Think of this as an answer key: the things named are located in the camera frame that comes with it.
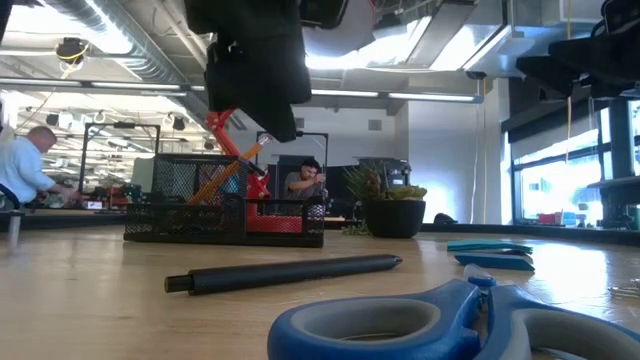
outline man in white shirt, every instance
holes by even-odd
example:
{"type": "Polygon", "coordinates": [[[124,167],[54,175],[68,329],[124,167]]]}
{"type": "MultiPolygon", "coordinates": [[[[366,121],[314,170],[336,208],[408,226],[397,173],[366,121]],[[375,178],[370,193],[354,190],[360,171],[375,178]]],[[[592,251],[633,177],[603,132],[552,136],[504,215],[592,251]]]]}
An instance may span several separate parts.
{"type": "Polygon", "coordinates": [[[56,184],[42,172],[40,155],[46,154],[57,141],[51,129],[37,126],[27,136],[0,146],[0,192],[21,204],[35,199],[38,191],[58,192],[68,200],[79,199],[76,191],[56,184]]]}

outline black planter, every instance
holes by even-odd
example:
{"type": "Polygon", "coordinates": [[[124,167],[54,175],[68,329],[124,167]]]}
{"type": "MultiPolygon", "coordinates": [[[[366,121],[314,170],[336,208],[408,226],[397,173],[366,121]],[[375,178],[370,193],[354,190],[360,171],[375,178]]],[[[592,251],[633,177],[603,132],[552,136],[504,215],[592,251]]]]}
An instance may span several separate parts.
{"type": "Polygon", "coordinates": [[[410,238],[420,231],[425,202],[418,200],[375,200],[364,203],[364,219],[376,237],[410,238]]]}

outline seated man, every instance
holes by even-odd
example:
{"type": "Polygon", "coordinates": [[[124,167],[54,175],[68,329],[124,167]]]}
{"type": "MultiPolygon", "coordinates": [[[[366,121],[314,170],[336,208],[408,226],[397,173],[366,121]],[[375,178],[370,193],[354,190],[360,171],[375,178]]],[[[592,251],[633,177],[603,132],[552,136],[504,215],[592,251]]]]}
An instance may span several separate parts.
{"type": "Polygon", "coordinates": [[[314,159],[306,159],[302,162],[300,172],[290,173],[284,182],[284,198],[287,200],[306,200],[312,196],[327,196],[323,191],[325,175],[320,174],[320,164],[314,159]]]}
{"type": "Polygon", "coordinates": [[[42,172],[41,154],[58,141],[51,129],[37,126],[27,136],[0,146],[0,193],[11,202],[27,203],[38,191],[53,191],[67,200],[80,198],[73,189],[56,184],[42,172]]]}

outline white shirt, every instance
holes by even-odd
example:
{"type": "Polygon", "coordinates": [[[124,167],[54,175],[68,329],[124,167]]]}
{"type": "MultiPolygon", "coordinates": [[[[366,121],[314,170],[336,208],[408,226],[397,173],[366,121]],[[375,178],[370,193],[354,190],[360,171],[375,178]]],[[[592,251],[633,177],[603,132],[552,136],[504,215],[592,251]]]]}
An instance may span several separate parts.
{"type": "Polygon", "coordinates": [[[29,139],[20,137],[0,146],[0,184],[11,190],[21,203],[36,197],[55,182],[42,173],[40,151],[29,139]]]}

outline wooden tabletop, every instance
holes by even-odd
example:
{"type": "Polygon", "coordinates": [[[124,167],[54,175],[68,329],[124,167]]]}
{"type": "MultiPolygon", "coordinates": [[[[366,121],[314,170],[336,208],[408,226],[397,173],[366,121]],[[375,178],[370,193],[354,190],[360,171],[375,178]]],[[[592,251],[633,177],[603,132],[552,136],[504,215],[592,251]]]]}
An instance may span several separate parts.
{"type": "MultiPolygon", "coordinates": [[[[265,359],[267,333],[283,311],[421,292],[461,278],[445,242],[474,238],[381,240],[328,231],[323,249],[297,249],[125,243],[122,233],[119,226],[33,231],[21,234],[17,250],[1,243],[0,359],[265,359]],[[404,262],[388,272],[201,297],[163,289],[165,276],[193,268],[380,253],[404,262]]],[[[490,269],[499,281],[640,331],[640,299],[607,293],[640,277],[640,248],[510,239],[535,248],[536,272],[490,269]]]]}

